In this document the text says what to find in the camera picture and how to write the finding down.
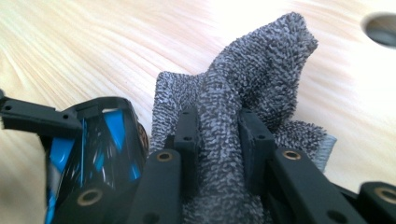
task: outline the light wood surface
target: light wood surface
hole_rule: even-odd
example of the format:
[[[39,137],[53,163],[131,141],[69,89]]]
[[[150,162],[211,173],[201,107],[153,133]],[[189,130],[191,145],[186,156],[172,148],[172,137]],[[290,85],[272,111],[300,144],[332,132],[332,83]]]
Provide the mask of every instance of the light wood surface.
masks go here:
[[[151,131],[156,76],[198,74],[235,40],[296,11],[318,40],[299,88],[295,118],[338,138],[325,175],[358,191],[396,185],[396,49],[361,26],[381,1],[0,2],[0,88],[63,110],[99,96],[131,100]],[[42,223],[44,152],[36,135],[0,130],[0,222]]]

